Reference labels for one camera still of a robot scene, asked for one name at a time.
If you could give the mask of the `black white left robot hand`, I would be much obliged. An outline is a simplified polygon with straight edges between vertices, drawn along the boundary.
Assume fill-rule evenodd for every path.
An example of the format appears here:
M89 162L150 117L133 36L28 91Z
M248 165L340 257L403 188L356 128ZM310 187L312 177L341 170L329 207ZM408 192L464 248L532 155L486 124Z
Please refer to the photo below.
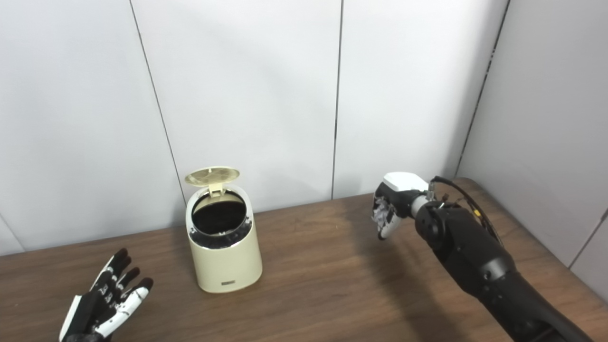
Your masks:
M102 268L88 292L76 295L67 312L60 342L110 342L113 334L138 309L153 286L144 277L137 285L128 284L140 274L131 264L128 249L115 253Z

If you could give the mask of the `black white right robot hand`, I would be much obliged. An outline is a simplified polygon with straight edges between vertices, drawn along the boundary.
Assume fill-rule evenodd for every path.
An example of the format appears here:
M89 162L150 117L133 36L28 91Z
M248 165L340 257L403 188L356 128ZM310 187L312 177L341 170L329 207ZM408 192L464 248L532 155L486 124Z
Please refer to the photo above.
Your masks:
M434 198L430 184L410 172L389 172L374 192L371 218L378 238L386 240L404 219L416 219L419 210Z

